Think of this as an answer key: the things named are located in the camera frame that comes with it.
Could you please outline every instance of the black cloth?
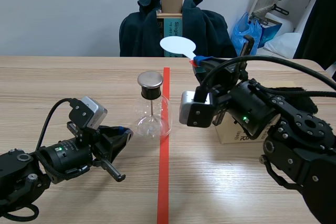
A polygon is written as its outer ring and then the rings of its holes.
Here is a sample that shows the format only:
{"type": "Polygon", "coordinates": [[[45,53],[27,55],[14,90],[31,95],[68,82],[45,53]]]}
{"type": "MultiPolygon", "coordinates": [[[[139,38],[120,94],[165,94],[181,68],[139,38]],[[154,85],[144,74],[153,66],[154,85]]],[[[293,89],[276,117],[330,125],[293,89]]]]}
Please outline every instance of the black cloth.
{"type": "Polygon", "coordinates": [[[160,0],[139,0],[139,12],[130,14],[121,23],[119,30],[120,57],[162,56],[160,31],[156,21],[156,10],[160,0]]]}
{"type": "Polygon", "coordinates": [[[195,42],[195,54],[235,58],[237,53],[222,15],[197,7],[203,0],[184,0],[182,8],[183,37],[195,42]]]}
{"type": "MultiPolygon", "coordinates": [[[[184,0],[183,37],[196,43],[195,53],[201,56],[237,57],[222,15],[201,10],[202,0],[184,0]]],[[[120,26],[120,56],[163,57],[156,11],[160,0],[139,0],[139,12],[130,14],[120,26]]]]}
{"type": "Polygon", "coordinates": [[[336,0],[316,0],[294,59],[309,59],[327,69],[336,61],[336,0]]]}

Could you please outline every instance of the glass bottle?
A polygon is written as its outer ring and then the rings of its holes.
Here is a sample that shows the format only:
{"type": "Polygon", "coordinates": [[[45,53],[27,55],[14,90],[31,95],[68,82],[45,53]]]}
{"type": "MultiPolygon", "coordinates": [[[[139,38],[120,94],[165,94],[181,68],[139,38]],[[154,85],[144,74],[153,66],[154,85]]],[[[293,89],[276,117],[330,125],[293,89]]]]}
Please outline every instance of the glass bottle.
{"type": "Polygon", "coordinates": [[[136,100],[133,131],[143,137],[167,136],[172,128],[169,100],[162,95],[163,77],[155,71],[147,71],[138,76],[141,96],[136,100]]]}

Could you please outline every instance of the white speech bubble sign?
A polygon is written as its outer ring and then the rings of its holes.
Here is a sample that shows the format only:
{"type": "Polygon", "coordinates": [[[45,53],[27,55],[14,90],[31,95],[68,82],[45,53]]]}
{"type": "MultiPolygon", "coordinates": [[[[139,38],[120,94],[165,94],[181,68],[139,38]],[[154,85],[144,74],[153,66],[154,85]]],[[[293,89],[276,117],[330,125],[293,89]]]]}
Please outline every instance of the white speech bubble sign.
{"type": "Polygon", "coordinates": [[[196,45],[193,41],[187,38],[179,36],[165,37],[160,41],[160,46],[167,52],[171,52],[172,54],[186,55],[191,60],[196,57],[194,54],[196,45]]]}

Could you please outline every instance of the metal lid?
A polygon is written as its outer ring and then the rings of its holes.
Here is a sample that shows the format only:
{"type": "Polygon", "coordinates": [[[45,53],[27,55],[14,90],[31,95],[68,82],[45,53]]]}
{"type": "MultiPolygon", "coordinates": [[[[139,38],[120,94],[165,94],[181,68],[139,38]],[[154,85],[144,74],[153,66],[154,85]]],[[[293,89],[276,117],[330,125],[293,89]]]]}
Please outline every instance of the metal lid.
{"type": "Polygon", "coordinates": [[[138,84],[145,89],[156,89],[163,83],[163,77],[155,71],[146,71],[138,76],[138,84]]]}

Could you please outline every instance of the red tape line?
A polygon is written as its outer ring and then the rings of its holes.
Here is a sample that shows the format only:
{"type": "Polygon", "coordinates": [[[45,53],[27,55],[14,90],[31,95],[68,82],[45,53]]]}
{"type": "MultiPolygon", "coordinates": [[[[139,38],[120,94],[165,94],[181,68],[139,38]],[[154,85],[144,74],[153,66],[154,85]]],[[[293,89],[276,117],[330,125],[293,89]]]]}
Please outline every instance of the red tape line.
{"type": "MultiPolygon", "coordinates": [[[[163,69],[162,94],[170,99],[170,69],[163,69]]],[[[162,120],[168,122],[167,104],[162,103],[162,120]]],[[[159,187],[157,191],[157,224],[169,224],[169,135],[160,137],[159,187]]]]}

